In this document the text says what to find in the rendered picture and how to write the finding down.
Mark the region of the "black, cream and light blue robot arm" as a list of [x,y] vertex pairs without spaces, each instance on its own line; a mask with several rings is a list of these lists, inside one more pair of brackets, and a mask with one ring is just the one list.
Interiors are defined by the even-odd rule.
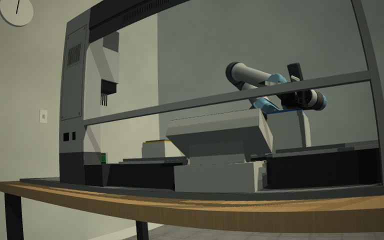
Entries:
[[[313,89],[311,89],[312,93],[312,98],[311,101],[308,103],[308,108],[303,108],[302,110],[315,110],[315,111],[321,111],[323,110],[326,105],[327,105],[327,99],[322,93],[317,92]],[[276,95],[280,100],[282,104],[282,94]],[[252,106],[249,109],[256,109],[260,108],[261,112],[267,121],[267,113],[273,112],[273,111],[281,111],[276,105],[274,105],[272,102],[269,101],[267,97],[258,97],[258,98],[251,98],[248,99]],[[288,109],[294,109],[294,108],[299,108],[297,106],[295,107],[288,107],[285,105],[281,105],[283,110],[288,110]]]

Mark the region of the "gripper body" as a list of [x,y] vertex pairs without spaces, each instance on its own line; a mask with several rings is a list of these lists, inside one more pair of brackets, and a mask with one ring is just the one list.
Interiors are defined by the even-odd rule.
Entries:
[[[308,99],[308,100],[307,100]],[[281,94],[281,105],[287,107],[299,107],[300,109],[307,109],[308,103],[312,99],[311,90],[298,91]]]

